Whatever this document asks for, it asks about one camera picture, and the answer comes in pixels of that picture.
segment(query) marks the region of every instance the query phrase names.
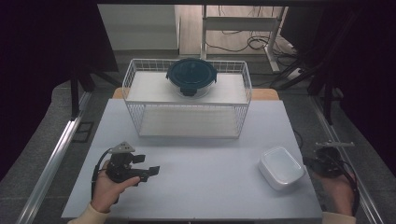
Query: wire rack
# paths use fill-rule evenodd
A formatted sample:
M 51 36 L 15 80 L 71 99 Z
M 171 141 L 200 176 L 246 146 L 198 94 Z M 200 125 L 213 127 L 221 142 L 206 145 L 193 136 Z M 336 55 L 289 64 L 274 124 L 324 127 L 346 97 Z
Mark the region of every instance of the wire rack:
M 173 92 L 165 78 L 177 60 L 133 59 L 122 95 L 140 136 L 237 138 L 251 99 L 248 66 L 241 61 L 207 61 L 218 82 L 200 99 Z

